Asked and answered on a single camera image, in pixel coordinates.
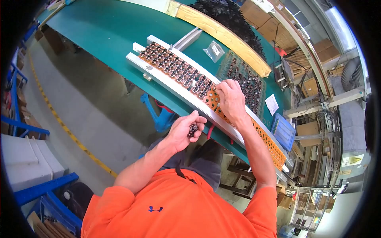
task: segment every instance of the under armour logo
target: under armour logo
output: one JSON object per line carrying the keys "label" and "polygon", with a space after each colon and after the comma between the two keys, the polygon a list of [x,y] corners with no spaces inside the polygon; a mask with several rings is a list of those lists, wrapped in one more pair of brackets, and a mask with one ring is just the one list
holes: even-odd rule
{"label": "under armour logo", "polygon": [[150,211],[150,212],[153,212],[153,211],[155,211],[155,212],[161,212],[162,210],[163,210],[163,208],[159,208],[159,210],[154,210],[153,206],[149,206],[149,209],[148,209],[148,211]]}

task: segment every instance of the flexible duct hose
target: flexible duct hose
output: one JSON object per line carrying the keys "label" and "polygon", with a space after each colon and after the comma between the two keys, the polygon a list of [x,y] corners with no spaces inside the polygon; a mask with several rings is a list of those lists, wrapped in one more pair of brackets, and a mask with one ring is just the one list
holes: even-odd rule
{"label": "flexible duct hose", "polygon": [[345,91],[349,91],[361,86],[362,67],[360,57],[348,61],[341,75],[341,84]]}

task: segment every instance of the blue crate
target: blue crate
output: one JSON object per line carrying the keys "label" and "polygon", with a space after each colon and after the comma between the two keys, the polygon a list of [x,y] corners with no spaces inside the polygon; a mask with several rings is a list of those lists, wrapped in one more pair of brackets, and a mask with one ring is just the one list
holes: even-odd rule
{"label": "blue crate", "polygon": [[285,150],[291,151],[292,144],[295,140],[296,130],[279,113],[275,115],[275,119],[271,127],[271,133]]}

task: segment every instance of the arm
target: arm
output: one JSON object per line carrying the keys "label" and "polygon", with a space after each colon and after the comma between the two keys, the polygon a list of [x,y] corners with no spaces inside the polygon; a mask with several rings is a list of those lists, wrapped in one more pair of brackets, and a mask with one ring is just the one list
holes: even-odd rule
{"label": "arm", "polygon": [[216,85],[220,107],[236,126],[245,142],[251,170],[257,181],[257,191],[263,187],[276,187],[276,173],[268,148],[254,129],[245,110],[245,96],[237,81],[224,80]]}
{"label": "arm", "polygon": [[[197,111],[193,111],[189,116],[179,117],[173,123],[166,138],[148,151],[144,157],[120,172],[114,186],[125,187],[133,194],[139,192],[169,158],[184,150],[190,142],[198,140],[206,122],[206,118],[199,116]],[[194,137],[188,138],[191,124],[197,124],[198,130],[194,133]]]}

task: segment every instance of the yellow floor line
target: yellow floor line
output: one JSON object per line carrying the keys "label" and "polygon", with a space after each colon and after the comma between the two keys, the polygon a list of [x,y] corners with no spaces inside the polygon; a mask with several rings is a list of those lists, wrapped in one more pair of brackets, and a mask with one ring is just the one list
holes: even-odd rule
{"label": "yellow floor line", "polygon": [[66,131],[66,133],[70,136],[70,138],[78,145],[79,148],[81,148],[96,164],[101,166],[104,170],[107,171],[107,173],[111,174],[114,177],[117,177],[118,174],[112,171],[109,167],[107,167],[104,163],[102,163],[98,158],[96,158],[76,137],[73,135],[73,133],[67,128],[67,126],[62,122],[61,118],[58,116],[57,112],[53,109],[53,106],[50,104],[48,98],[46,97],[44,91],[42,90],[41,84],[38,80],[36,71],[34,70],[32,57],[30,56],[30,53],[28,51],[30,66],[32,68],[32,72],[34,75],[34,78],[36,79],[37,86],[45,100],[45,102],[48,104],[49,109],[53,113],[53,116],[57,119],[58,123],[61,125],[61,127]]}

